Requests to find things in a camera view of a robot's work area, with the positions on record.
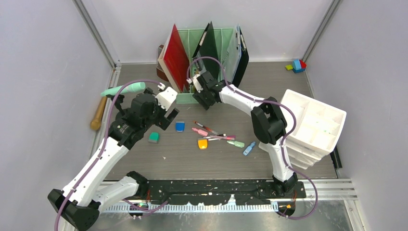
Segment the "black book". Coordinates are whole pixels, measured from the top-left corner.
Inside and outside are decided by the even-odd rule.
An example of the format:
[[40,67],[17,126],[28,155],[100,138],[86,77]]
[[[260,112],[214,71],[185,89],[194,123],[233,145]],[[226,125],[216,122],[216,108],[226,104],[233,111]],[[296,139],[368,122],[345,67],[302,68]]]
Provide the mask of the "black book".
[[[192,60],[194,61],[197,58],[204,56],[212,57],[218,60],[217,44],[212,21],[210,21],[204,29],[199,43],[193,53]],[[218,79],[220,67],[214,60],[201,59],[195,61],[194,64],[199,73],[209,71],[215,80]]]

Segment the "black clipboard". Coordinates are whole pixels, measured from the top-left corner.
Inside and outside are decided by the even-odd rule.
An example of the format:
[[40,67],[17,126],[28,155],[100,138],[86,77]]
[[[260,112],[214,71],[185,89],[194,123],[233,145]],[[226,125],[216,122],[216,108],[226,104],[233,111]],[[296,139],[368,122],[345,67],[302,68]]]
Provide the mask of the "black clipboard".
[[248,49],[247,49],[247,45],[245,42],[245,38],[243,36],[241,27],[239,25],[237,26],[237,31],[238,31],[238,39],[240,42],[240,58],[239,58],[238,65],[235,70],[234,78],[231,83],[238,88],[243,79],[247,65],[249,63],[249,54],[248,54]]

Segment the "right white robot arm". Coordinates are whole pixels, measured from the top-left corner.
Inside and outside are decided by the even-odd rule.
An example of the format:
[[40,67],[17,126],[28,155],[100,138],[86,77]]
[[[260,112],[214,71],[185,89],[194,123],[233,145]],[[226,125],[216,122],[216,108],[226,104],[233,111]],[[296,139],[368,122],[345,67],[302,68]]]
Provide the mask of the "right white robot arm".
[[217,82],[209,72],[188,78],[187,82],[195,87],[193,97],[205,110],[215,103],[224,103],[250,116],[259,148],[268,152],[271,159],[272,188],[278,196],[288,197],[298,181],[285,145],[287,121],[282,110],[288,107],[273,97],[256,97],[227,81]]

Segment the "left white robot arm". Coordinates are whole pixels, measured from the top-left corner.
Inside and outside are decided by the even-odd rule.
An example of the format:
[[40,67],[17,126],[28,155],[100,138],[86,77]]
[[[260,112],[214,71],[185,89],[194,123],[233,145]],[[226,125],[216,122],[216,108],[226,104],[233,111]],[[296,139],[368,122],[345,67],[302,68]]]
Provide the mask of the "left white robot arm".
[[98,150],[69,184],[62,190],[53,189],[48,195],[57,212],[55,230],[59,228],[60,218],[64,218],[77,230],[86,231],[96,222],[99,214],[111,205],[131,196],[136,199],[147,197],[148,180],[135,171],[100,191],[98,187],[151,126],[167,129],[179,113],[174,108],[166,116],[176,98],[177,92],[170,89],[158,94],[145,90],[132,100],[129,108],[122,109],[121,103],[114,103],[119,112]]

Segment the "white drawer organizer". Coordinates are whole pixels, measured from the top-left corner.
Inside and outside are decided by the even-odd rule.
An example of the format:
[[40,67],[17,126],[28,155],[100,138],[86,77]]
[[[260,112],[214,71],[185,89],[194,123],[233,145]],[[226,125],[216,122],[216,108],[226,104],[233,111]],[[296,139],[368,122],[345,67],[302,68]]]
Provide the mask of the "white drawer organizer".
[[280,102],[296,118],[295,130],[285,140],[293,166],[308,169],[333,152],[344,127],[346,111],[290,89]]

